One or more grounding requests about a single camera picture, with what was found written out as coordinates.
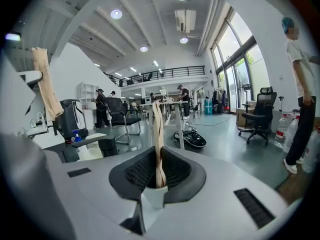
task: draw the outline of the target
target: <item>power cord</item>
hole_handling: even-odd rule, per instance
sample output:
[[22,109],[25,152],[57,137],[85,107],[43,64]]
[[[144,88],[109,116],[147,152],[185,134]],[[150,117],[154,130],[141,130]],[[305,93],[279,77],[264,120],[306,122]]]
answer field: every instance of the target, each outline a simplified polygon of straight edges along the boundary
[[236,115],[232,114],[232,115],[229,116],[228,119],[226,119],[226,120],[224,120],[224,121],[222,121],[222,122],[218,122],[218,123],[216,123],[216,124],[201,124],[201,123],[193,123],[193,122],[190,122],[190,123],[193,124],[194,126],[211,126],[211,127],[215,127],[215,126],[217,126],[217,125],[221,125],[221,124],[227,122],[230,118],[235,117],[235,116],[236,116]]

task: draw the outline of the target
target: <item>concrete floor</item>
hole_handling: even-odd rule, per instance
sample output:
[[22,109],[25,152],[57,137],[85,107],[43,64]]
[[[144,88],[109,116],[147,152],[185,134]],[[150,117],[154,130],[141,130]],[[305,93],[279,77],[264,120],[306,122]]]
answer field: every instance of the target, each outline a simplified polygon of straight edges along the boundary
[[[269,138],[269,145],[265,146],[265,141],[260,136],[254,136],[251,143],[246,144],[249,133],[242,133],[238,136],[236,126],[236,116],[230,114],[190,115],[190,123],[193,123],[197,132],[207,141],[207,146],[202,149],[195,149],[187,144],[186,150],[203,154],[209,157],[219,158],[231,162],[247,173],[255,176],[272,188],[277,188],[288,177],[288,172],[284,168],[282,161],[286,156],[281,149],[274,146],[274,136]],[[148,145],[148,120],[141,120],[141,134],[139,136],[131,135],[130,144],[117,143],[119,154],[130,152],[131,148],[144,148]],[[128,127],[129,132],[137,132],[138,124]],[[180,144],[174,139],[175,126],[166,126],[164,128],[164,145],[179,148]],[[90,130],[89,134],[105,133],[107,135],[118,136],[125,132],[124,126],[106,127],[102,129]]]

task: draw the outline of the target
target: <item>air conditioner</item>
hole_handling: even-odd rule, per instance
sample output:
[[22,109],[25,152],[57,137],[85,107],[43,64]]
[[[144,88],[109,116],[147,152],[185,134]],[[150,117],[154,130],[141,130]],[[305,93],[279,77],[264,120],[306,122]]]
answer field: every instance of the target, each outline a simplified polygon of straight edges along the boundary
[[197,15],[195,10],[175,10],[174,15],[177,31],[188,34],[190,31],[195,30]]

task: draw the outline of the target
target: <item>balcony railing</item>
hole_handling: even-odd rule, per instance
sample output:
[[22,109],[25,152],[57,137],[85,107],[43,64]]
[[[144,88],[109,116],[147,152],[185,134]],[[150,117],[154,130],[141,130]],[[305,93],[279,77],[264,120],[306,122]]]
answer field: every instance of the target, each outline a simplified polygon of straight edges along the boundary
[[105,74],[109,76],[110,80],[114,82],[115,85],[123,87],[159,79],[161,80],[177,77],[203,76],[205,74],[205,66],[175,67],[170,69],[164,69],[162,70],[162,73],[159,70],[151,71],[147,73],[133,75],[131,77],[123,79],[117,78],[107,73]]

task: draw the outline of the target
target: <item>beige strap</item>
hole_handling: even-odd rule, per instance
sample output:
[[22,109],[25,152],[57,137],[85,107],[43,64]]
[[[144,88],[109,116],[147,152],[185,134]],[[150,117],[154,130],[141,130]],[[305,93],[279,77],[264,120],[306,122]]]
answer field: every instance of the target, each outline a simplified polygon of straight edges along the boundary
[[154,143],[155,143],[155,182],[157,188],[163,188],[167,185],[166,175],[162,169],[162,147],[164,146],[164,121],[162,113],[159,108],[159,102],[156,101],[152,104],[152,110],[154,113]]
[[32,48],[34,69],[42,72],[42,80],[38,82],[40,93],[43,99],[43,103],[50,114],[51,119],[54,121],[57,116],[63,114],[62,108],[49,74],[49,63],[47,49]]

